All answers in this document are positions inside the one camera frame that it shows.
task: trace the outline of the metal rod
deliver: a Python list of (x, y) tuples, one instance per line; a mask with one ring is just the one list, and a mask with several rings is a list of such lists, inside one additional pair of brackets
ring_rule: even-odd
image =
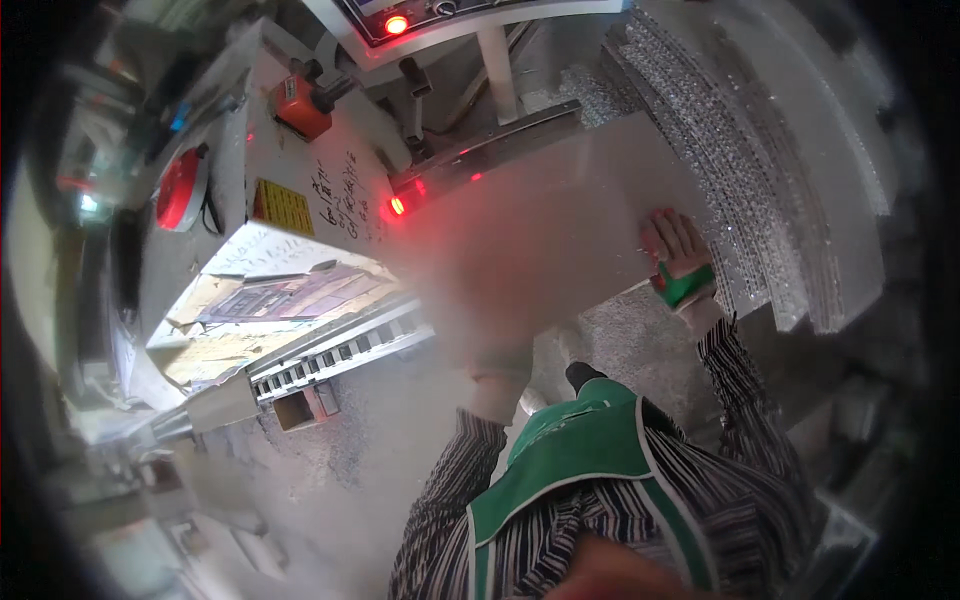
[(510, 70), (510, 49), (503, 26), (481, 29), (477, 32), (477, 42), (496, 105), (496, 120), (500, 125), (512, 123), (519, 115), (516, 111), (514, 74)]

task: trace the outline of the glove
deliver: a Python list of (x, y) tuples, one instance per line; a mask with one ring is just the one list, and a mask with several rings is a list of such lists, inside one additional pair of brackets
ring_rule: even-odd
[(655, 210), (640, 225), (640, 239), (658, 271), (650, 282), (675, 313), (683, 316), (698, 300), (713, 298), (713, 258), (689, 217), (673, 208)]

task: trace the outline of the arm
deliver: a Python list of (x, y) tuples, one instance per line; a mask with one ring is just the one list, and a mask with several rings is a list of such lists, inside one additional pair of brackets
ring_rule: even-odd
[(713, 299), (707, 244), (693, 222), (672, 209), (655, 210), (640, 226), (643, 245), (658, 270), (654, 289), (693, 332), (697, 354), (723, 404), (720, 454), (784, 480), (803, 477), (800, 459), (780, 426), (780, 407)]
[(700, 337), (697, 355), (723, 404), (720, 455), (780, 479), (802, 477), (800, 458), (780, 425), (780, 407), (767, 397), (754, 361), (713, 299), (691, 305), (681, 315)]
[(390, 577), (390, 598), (420, 596), (431, 568), (450, 544), (459, 543), (467, 504), (490, 486), (497, 456), (507, 444), (504, 426), (513, 424), (532, 365), (532, 345), (479, 352), (470, 361), (476, 390), (467, 408), (457, 409), (456, 433), (410, 509)]
[(410, 509), (390, 577), (390, 598), (419, 595), (430, 566), (467, 513), (467, 504), (490, 486), (506, 443), (502, 424), (457, 409), (457, 431)]

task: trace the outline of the blurred object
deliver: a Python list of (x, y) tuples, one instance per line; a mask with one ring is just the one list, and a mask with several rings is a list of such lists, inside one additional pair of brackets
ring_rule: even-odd
[(448, 158), (456, 169), (438, 157), (403, 196), (419, 207), (394, 218), (396, 269), (456, 352), (529, 340), (648, 279), (637, 224), (653, 208), (706, 213), (644, 114), (525, 153), (516, 141), (503, 162), (486, 145)]

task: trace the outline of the red indicator light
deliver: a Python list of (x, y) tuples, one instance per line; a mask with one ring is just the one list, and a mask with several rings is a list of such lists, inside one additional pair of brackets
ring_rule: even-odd
[(383, 27), (387, 30), (388, 34), (399, 36), (403, 32), (407, 31), (407, 17), (400, 16), (399, 14), (397, 16), (392, 16), (387, 19), (387, 22), (384, 23)]
[(390, 199), (390, 208), (394, 210), (394, 213), (397, 216), (403, 214), (403, 212), (406, 210), (406, 207), (403, 206), (403, 202), (397, 196), (393, 196)]

